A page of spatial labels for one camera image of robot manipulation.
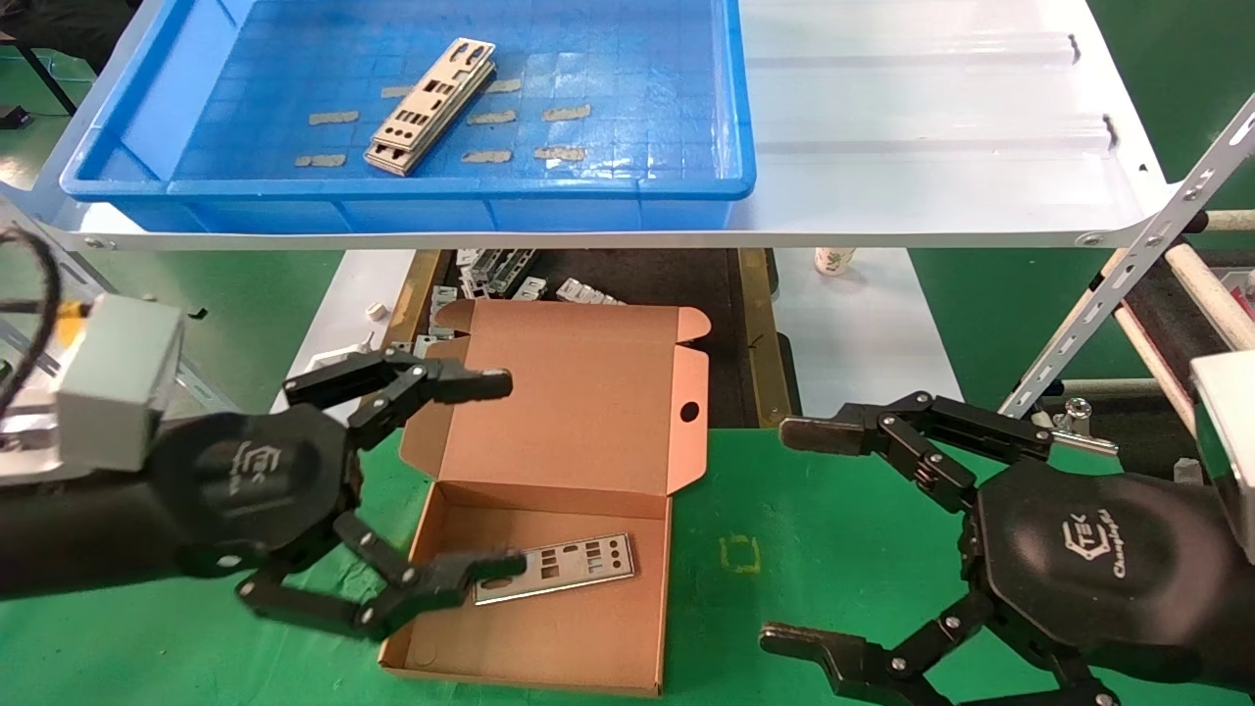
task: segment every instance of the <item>black table leg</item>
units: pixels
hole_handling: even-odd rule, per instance
[[[75,112],[78,112],[78,105],[75,105],[74,102],[70,100],[70,97],[65,94],[65,90],[61,89],[61,85],[56,83],[56,79],[53,78],[53,74],[48,73],[48,69],[44,68],[44,64],[39,60],[39,56],[35,56],[35,53],[30,49],[30,46],[24,46],[19,44],[18,51],[21,54],[24,59],[26,59],[26,63],[30,64],[30,68],[34,69],[36,74],[39,74],[39,79],[44,82],[44,85],[48,87],[48,90],[53,92],[53,95],[56,97],[56,102],[61,104],[61,108],[65,108],[65,113],[73,115]]]

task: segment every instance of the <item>box lid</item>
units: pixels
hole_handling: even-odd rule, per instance
[[[441,482],[669,495],[705,473],[710,331],[686,306],[459,300],[428,356],[506,369],[499,401],[428,405],[400,455]]]

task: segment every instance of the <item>blue plastic tray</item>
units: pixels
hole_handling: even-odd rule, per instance
[[[494,78],[522,88],[473,99],[407,178],[366,164],[399,102],[380,92],[458,36],[494,43]],[[360,118],[309,124],[340,110]],[[533,155],[551,144],[586,157]],[[148,229],[262,233],[722,228],[753,184],[735,0],[166,0],[61,174]]]

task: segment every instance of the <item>green mat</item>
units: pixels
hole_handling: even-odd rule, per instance
[[[363,514],[402,544],[428,484],[397,459],[397,441],[366,459]],[[1081,473],[1116,470],[1069,450],[1059,450],[1055,463]],[[996,469],[973,466],[985,475]],[[713,433],[707,478],[675,503],[664,698],[838,705],[818,667],[761,652],[759,626],[782,621],[896,643],[964,593],[958,533],[956,518],[877,460],[789,453],[772,431]],[[171,581],[0,604],[0,703],[625,702],[400,680],[375,665],[373,645],[254,619],[232,596],[237,581]],[[350,596],[370,589],[346,553],[325,559],[307,586]],[[1053,685],[988,633],[930,676],[955,700]],[[1126,706],[1249,703],[1209,687],[1101,676]]]

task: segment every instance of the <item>cardboard box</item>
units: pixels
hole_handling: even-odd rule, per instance
[[[506,400],[429,405],[402,459],[432,485],[410,559],[631,534],[630,579],[425,613],[390,637],[399,676],[658,696],[670,495],[705,473],[710,331],[675,306],[462,300],[437,313],[469,332],[430,346],[468,369],[507,369]]]

